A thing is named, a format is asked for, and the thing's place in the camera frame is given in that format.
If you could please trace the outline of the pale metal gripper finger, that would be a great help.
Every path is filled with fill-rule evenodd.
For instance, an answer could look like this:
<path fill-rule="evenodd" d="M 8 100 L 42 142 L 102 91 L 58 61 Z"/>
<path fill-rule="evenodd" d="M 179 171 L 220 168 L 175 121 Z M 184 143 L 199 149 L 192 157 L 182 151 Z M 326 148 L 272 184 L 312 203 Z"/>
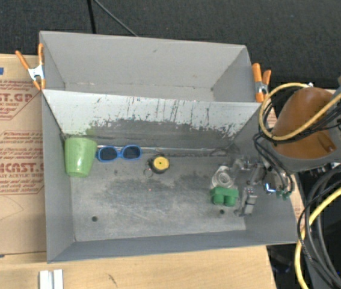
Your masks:
<path fill-rule="evenodd" d="M 253 168 L 253 163 L 249 158 L 235 158 L 232 164 L 232 170 L 251 170 Z"/>
<path fill-rule="evenodd" d="M 258 198 L 256 189 L 245 186 L 239 187 L 238 190 L 239 196 L 234 208 L 234 214 L 239 217 L 252 215 Z"/>

